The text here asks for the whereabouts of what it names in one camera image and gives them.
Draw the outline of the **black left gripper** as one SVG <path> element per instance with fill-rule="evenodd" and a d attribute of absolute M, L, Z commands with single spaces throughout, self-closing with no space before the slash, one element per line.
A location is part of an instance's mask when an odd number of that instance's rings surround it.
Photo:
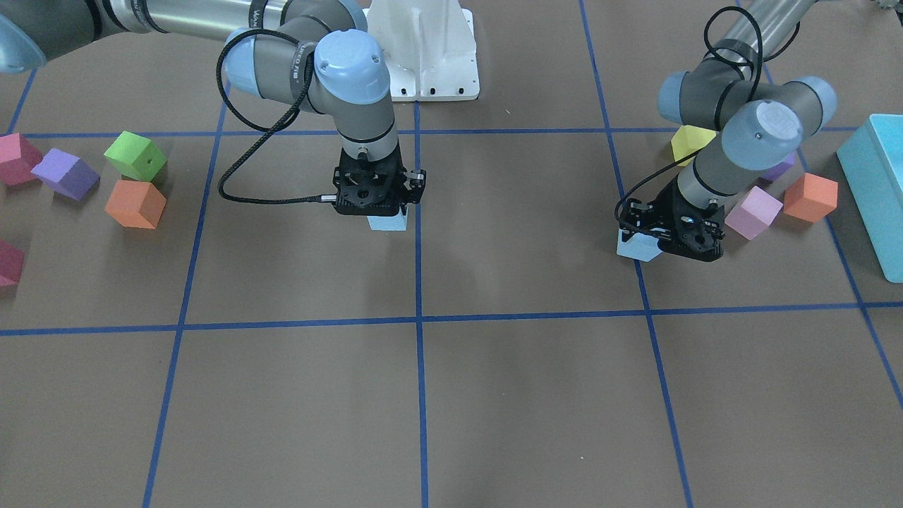
<path fill-rule="evenodd" d="M 725 254 L 720 244 L 725 237 L 723 219 L 723 206 L 698 208 L 688 202 L 681 195 L 677 178 L 651 202 L 635 198 L 618 202 L 619 229 L 655 236 L 663 253 L 703 262 L 719 260 Z"/>

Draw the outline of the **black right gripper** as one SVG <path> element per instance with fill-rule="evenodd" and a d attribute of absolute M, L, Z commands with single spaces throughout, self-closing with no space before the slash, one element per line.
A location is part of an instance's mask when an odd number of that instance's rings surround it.
<path fill-rule="evenodd" d="M 408 206 L 422 199 L 426 183 L 426 171 L 409 171 L 403 166 L 399 147 L 377 161 L 342 151 L 333 174 L 336 200 L 332 207 L 347 216 L 406 215 Z"/>

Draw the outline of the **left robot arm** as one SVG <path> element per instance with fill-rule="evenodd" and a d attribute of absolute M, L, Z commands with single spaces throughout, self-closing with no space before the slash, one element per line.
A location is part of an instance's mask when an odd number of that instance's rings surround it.
<path fill-rule="evenodd" d="M 629 190 L 614 206 L 618 254 L 649 261 L 661 253 L 703 262 L 722 257 L 725 205 L 814 136 L 835 115 L 829 83 L 804 76 L 764 83 L 765 62 L 796 38 L 810 1 L 754 1 L 727 6 L 738 20 L 718 41 L 704 26 L 706 52 L 693 71 L 665 78 L 657 106 L 663 118 L 713 130 L 705 147 L 681 157 L 686 166 L 649 202 Z"/>

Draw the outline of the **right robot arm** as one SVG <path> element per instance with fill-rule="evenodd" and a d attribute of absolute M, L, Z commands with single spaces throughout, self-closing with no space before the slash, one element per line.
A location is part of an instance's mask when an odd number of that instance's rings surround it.
<path fill-rule="evenodd" d="M 219 40 L 217 89 L 238 89 L 288 105 L 273 126 L 240 116 L 261 138 L 226 171 L 217 193 L 233 202 L 226 181 L 302 111 L 330 116 L 341 160 L 328 202 L 344 215 L 404 217 L 425 190 L 422 171 L 404 168 L 380 43 L 355 1 L 4 1 L 2 71 L 42 67 L 116 33 L 181 33 Z"/>

